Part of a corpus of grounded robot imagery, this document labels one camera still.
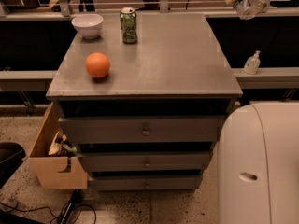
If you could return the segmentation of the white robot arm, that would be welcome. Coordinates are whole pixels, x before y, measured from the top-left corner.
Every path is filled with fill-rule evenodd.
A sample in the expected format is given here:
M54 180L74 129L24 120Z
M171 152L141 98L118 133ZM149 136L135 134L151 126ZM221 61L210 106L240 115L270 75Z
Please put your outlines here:
M218 143L219 224L299 224L299 103L234 111Z

